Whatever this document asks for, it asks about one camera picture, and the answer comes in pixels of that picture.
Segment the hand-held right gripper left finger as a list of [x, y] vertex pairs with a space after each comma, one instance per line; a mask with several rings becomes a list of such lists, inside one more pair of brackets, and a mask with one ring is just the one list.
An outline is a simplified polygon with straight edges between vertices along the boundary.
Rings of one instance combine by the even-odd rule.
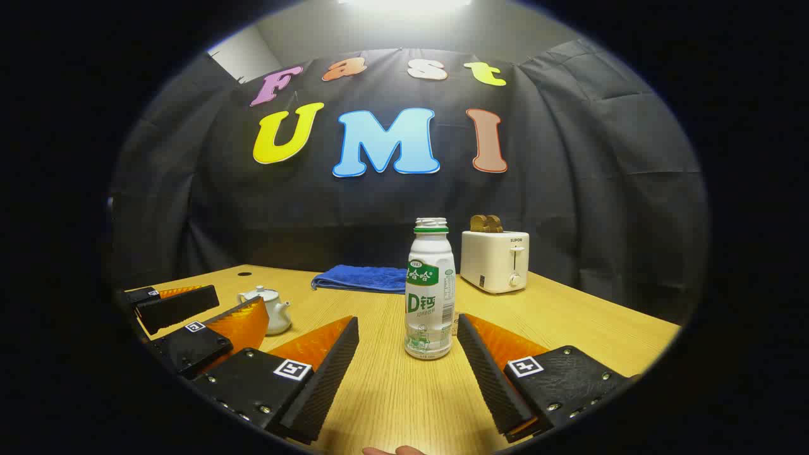
[[243, 348], [193, 385], [252, 426], [311, 444], [320, 437], [359, 340], [358, 317], [343, 317], [269, 352]]

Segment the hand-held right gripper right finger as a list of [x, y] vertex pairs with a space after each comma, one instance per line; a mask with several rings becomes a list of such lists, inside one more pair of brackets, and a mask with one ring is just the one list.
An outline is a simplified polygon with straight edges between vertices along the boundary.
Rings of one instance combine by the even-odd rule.
[[575, 346], [544, 348], [469, 313], [458, 317], [457, 338], [509, 443], [577, 420], [635, 381]]

